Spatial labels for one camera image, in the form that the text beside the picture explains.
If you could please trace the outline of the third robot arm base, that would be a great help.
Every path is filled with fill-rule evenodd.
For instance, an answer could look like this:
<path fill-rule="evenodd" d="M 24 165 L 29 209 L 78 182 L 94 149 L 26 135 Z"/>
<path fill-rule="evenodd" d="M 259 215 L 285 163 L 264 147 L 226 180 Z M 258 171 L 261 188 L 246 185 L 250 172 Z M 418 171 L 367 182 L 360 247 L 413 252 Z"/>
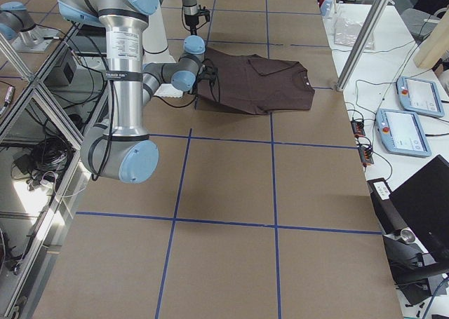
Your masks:
<path fill-rule="evenodd" d="M 59 39 L 56 29 L 35 23 L 19 1 L 1 4 L 1 34 L 20 53 L 43 53 Z"/>

